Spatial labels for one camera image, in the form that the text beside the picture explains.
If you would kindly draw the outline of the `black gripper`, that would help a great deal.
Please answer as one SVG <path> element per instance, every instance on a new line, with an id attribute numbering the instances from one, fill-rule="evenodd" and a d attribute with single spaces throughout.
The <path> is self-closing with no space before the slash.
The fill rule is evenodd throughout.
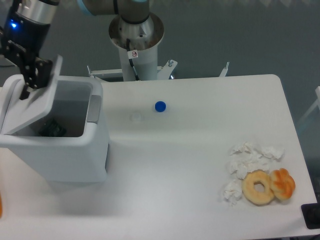
<path id="1" fill-rule="evenodd" d="M 39 58 L 50 24 L 42 24 L 17 13 L 9 13 L 0 37 L 0 53 L 16 65 L 24 78 L 19 99 L 25 100 L 30 93 L 48 85 L 53 62 Z M 25 51 L 32 61 L 26 63 Z"/>

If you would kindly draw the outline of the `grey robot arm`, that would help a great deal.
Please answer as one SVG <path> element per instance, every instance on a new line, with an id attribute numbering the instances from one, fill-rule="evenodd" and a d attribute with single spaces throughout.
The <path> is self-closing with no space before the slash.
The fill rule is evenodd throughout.
<path id="1" fill-rule="evenodd" d="M 59 4 L 58 0 L 14 0 L 0 30 L 0 53 L 24 79 L 20 100 L 49 83 L 53 62 L 39 53 Z M 129 24 L 143 23 L 150 15 L 147 0 L 79 0 L 77 4 L 90 15 L 120 15 Z"/>

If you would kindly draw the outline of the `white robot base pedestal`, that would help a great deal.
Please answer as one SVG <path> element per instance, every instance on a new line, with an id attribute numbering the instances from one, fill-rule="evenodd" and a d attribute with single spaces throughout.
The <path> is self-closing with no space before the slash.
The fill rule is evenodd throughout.
<path id="1" fill-rule="evenodd" d="M 109 26 L 109 36 L 117 47 L 125 82 L 157 79 L 158 45 L 164 25 L 154 13 L 146 21 L 131 24 L 116 16 Z"/>

